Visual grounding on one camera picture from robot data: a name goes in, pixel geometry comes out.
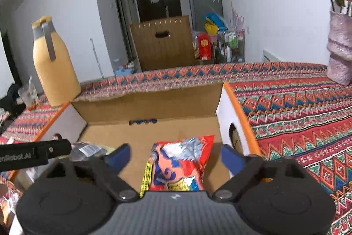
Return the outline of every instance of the yellow circle logo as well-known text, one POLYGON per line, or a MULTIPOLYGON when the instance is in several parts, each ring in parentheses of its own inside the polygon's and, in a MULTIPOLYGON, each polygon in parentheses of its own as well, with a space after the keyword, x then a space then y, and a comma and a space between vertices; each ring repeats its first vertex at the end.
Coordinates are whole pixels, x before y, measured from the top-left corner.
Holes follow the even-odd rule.
POLYGON ((206 47, 206 46, 208 45, 208 43, 209 43, 208 40, 203 39, 203 40, 200 42, 200 45, 201 45, 202 47, 206 47))

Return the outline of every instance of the gray thermos handle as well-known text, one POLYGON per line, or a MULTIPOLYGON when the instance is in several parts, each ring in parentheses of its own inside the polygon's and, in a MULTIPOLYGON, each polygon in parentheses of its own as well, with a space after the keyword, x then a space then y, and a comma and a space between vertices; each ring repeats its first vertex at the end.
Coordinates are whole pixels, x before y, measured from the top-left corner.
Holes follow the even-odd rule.
POLYGON ((41 23, 41 27, 44 33, 46 46, 48 47, 50 61, 53 62, 56 59, 54 44, 52 43, 51 32, 47 22, 41 23))

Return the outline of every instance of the yellow pitcher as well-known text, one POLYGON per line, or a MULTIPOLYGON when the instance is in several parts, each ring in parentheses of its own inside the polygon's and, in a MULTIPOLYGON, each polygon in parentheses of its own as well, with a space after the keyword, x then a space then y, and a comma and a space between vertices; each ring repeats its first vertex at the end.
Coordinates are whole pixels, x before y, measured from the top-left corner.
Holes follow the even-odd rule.
POLYGON ((32 24, 34 66, 51 106, 60 106, 81 92, 70 55, 56 33, 50 16, 32 24))

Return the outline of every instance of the barcode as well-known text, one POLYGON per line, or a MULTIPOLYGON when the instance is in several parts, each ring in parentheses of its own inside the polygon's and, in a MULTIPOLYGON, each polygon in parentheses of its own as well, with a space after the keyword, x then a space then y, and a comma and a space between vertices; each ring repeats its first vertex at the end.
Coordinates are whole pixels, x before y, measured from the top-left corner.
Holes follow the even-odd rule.
POLYGON ((101 150, 101 147, 96 145, 90 145, 90 144, 80 148, 80 151, 84 153, 86 157, 90 157, 93 154, 96 154, 97 152, 99 152, 100 150, 101 150))

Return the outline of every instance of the red snack package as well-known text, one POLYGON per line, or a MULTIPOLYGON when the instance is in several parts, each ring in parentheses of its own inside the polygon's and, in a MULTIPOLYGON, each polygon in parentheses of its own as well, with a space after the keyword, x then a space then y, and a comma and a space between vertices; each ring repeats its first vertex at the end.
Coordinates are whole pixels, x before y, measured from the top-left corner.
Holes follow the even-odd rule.
POLYGON ((203 172, 213 142, 214 135, 155 143, 145 167, 140 196, 146 190, 204 190, 203 172))
POLYGON ((199 44, 200 59, 212 59, 212 46, 210 44, 209 35, 206 33, 200 33, 197 35, 197 41, 199 44))

